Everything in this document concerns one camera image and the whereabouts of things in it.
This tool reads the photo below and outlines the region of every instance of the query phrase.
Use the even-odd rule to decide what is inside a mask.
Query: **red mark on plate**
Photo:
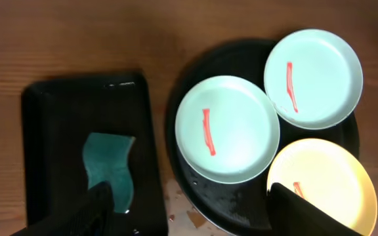
[[[300,182],[294,182],[293,185],[294,185],[294,192],[301,198],[305,199],[305,196],[303,195],[303,192],[301,191]]]
[[[203,109],[203,134],[205,136],[205,143],[207,144],[207,147],[209,148],[209,152],[211,153],[211,156],[214,156],[215,148],[213,139],[211,137],[211,131],[209,130],[209,109]]]
[[[293,107],[295,113],[298,113],[297,103],[295,102],[294,88],[293,88],[293,63],[287,63],[287,92],[291,101],[293,102]]]

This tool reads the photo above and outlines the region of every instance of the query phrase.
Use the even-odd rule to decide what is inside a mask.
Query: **brown wooden surface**
[[[332,31],[361,59],[360,160],[378,197],[378,1],[0,0],[0,235],[25,224],[19,97],[25,86],[67,72],[142,68],[166,184],[173,173],[164,111],[181,69],[224,41],[279,39],[299,28]]]

